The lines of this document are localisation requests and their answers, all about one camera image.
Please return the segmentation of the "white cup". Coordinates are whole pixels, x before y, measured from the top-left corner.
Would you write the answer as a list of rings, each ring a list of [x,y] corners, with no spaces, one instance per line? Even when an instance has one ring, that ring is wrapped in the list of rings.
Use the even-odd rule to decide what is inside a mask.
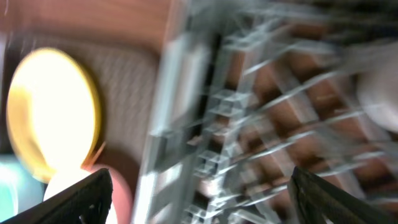
[[[397,42],[361,47],[350,62],[359,72],[357,96],[366,114],[382,128],[397,132]]]

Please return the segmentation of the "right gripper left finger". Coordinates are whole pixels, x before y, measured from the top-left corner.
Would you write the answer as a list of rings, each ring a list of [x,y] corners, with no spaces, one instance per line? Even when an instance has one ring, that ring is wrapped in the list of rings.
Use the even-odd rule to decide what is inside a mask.
[[[3,224],[105,224],[112,203],[111,174],[101,168]]]

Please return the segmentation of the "pink bowl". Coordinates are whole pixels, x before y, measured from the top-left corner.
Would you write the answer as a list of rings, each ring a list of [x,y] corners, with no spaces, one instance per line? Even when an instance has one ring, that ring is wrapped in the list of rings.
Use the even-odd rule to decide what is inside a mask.
[[[110,166],[95,164],[88,169],[80,168],[57,172],[47,185],[43,201],[48,200],[101,168],[109,170],[113,183],[112,204],[106,224],[130,224],[133,207],[131,190],[124,177]]]

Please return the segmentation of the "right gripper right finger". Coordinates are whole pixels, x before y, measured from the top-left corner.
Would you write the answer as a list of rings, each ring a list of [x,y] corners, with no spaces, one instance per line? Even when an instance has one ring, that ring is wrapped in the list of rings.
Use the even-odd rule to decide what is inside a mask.
[[[298,220],[303,224],[394,223],[395,218],[350,195],[321,177],[295,167],[287,184]]]

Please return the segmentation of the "blue bowl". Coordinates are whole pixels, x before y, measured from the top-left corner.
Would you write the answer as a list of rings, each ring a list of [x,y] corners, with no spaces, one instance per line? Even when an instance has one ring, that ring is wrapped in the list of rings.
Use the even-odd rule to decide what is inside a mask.
[[[1,155],[1,222],[43,201],[44,184],[13,155]]]

